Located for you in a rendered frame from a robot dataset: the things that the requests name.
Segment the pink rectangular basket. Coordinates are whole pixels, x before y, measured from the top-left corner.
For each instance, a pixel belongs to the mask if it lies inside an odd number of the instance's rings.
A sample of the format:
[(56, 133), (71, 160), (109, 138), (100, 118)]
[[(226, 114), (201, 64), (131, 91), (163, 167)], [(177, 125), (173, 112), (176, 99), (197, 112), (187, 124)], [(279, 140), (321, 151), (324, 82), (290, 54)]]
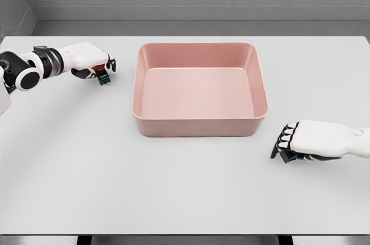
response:
[(147, 43), (138, 51), (132, 114), (144, 136), (251, 136), (267, 113), (250, 43)]

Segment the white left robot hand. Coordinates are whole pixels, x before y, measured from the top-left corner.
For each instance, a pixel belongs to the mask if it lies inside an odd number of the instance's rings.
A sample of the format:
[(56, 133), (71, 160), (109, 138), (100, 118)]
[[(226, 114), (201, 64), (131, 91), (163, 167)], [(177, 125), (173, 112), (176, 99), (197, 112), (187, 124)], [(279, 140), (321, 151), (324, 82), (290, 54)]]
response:
[(89, 42), (72, 44), (59, 49), (64, 63), (64, 72), (80, 79), (97, 79), (92, 67), (105, 65), (106, 70), (116, 71), (116, 60)]

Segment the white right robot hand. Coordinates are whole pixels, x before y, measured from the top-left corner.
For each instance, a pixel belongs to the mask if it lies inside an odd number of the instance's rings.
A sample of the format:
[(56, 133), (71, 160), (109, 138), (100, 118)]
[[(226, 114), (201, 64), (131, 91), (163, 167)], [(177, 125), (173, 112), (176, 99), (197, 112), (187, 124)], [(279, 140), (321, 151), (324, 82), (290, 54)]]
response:
[(280, 156), (281, 151), (292, 151), (298, 154), (297, 159), (340, 159), (348, 154), (345, 141), (349, 133), (348, 127), (330, 122), (302, 120), (290, 123), (277, 137), (271, 158)]

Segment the red-topped black industrial switch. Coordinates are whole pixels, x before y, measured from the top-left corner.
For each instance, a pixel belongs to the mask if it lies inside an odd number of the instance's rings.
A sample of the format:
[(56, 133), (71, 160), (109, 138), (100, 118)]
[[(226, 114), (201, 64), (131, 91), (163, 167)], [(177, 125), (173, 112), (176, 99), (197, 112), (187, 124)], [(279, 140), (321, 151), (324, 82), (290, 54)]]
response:
[(108, 72), (105, 68), (105, 65), (98, 65), (92, 67), (92, 70), (95, 72), (96, 78), (99, 81), (99, 84), (102, 86), (108, 82), (110, 82), (110, 77), (108, 75)]

